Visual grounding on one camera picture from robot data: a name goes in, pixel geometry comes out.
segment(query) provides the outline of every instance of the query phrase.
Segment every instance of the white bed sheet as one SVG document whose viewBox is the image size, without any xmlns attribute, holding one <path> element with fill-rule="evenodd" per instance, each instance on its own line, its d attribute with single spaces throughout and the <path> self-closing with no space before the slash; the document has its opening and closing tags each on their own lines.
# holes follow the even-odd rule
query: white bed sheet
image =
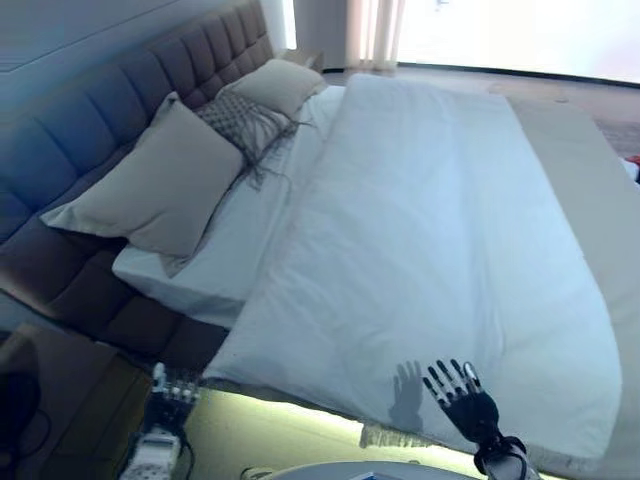
<svg viewBox="0 0 640 480">
<path fill-rule="evenodd" d="M 210 224 L 199 252 L 169 278 L 157 254 L 128 245 L 113 272 L 144 295 L 195 320 L 231 328 L 262 268 L 268 246 L 279 238 L 290 206 L 306 183 L 328 136 L 344 88 L 330 86 L 302 107 L 292 139 L 272 149 L 262 164 L 259 189 L 252 179 L 239 183 Z"/>
</svg>

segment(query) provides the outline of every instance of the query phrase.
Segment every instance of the pillow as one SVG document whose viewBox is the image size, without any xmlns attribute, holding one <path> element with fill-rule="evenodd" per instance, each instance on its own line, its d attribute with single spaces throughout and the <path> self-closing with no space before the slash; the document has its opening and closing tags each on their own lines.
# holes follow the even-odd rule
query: pillow
<svg viewBox="0 0 640 480">
<path fill-rule="evenodd" d="M 294 123 L 285 115 L 228 89 L 195 113 L 235 145 L 250 168 L 258 165 L 278 138 L 295 130 Z"/>
<path fill-rule="evenodd" d="M 229 88 L 291 119 L 307 98 L 326 87 L 322 76 L 286 60 L 269 60 L 255 72 L 242 77 Z"/>
<path fill-rule="evenodd" d="M 169 96 L 134 150 L 70 203 L 44 213 L 51 226 L 127 237 L 144 250 L 188 257 L 242 168 L 242 155 L 177 96 Z"/>
</svg>

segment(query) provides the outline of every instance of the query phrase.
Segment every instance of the sheer curtain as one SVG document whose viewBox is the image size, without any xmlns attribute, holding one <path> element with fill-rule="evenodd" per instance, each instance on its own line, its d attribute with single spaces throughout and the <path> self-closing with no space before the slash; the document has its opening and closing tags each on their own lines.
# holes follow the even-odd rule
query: sheer curtain
<svg viewBox="0 0 640 480">
<path fill-rule="evenodd" d="M 347 67 L 393 70 L 405 0 L 348 0 Z"/>
</svg>

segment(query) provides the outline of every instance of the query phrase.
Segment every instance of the wall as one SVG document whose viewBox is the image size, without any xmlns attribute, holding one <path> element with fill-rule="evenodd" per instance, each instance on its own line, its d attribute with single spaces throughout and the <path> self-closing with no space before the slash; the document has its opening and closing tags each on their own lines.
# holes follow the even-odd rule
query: wall
<svg viewBox="0 0 640 480">
<path fill-rule="evenodd" d="M 298 48 L 322 50 L 324 68 L 344 68 L 346 0 L 295 0 Z"/>
<path fill-rule="evenodd" d="M 80 72 L 233 0 L 2 0 L 0 101 L 15 112 Z M 262 0 L 274 48 L 280 0 Z"/>
</svg>

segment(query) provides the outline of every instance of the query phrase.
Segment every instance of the upholstered headboard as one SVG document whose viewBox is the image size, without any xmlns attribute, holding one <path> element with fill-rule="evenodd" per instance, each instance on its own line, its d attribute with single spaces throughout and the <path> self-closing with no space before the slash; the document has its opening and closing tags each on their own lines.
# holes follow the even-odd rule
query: upholstered headboard
<svg viewBox="0 0 640 480">
<path fill-rule="evenodd" d="M 141 296 L 111 265 L 125 245 L 46 227 L 133 147 L 162 99 L 191 108 L 273 56 L 259 0 L 170 32 L 2 130 L 0 286 L 55 322 L 135 355 L 201 368 L 226 337 Z"/>
</svg>

